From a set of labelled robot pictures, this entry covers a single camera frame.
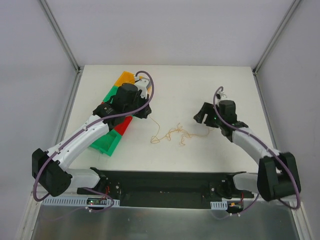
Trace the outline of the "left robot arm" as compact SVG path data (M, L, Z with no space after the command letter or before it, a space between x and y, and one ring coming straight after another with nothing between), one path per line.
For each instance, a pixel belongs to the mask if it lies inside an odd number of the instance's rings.
M105 177L96 169L71 169L71 163L94 141L106 135L125 117L146 119L151 113L147 80L124 83L115 95L92 112L88 120L71 136L46 151L36 149L31 156L32 176L52 197L71 188L89 188L99 195L105 191Z

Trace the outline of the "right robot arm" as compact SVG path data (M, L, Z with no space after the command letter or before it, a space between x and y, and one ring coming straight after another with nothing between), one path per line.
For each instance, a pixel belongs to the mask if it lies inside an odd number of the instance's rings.
M300 195L301 183L294 155L269 148L256 137L247 124L237 119L234 101L204 102L193 118L199 124L219 128L223 136L243 149L258 165L257 173L228 174L226 182L218 188L222 197L234 198L242 191L249 191L270 202Z

